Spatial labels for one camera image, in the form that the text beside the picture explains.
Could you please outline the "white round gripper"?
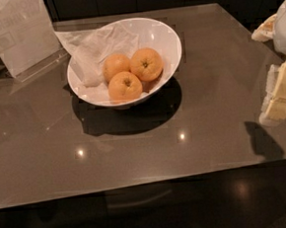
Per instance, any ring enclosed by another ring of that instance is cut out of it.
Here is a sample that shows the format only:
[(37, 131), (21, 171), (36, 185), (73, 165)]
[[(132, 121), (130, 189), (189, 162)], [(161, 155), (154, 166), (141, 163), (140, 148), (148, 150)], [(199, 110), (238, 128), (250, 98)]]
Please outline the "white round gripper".
[[(251, 35), (255, 41), (273, 39), (274, 48), (286, 55), (286, 0)], [(279, 66), (271, 65), (267, 72), (266, 96), (263, 99), (259, 122), (264, 126), (279, 125), (286, 119), (286, 60)]]

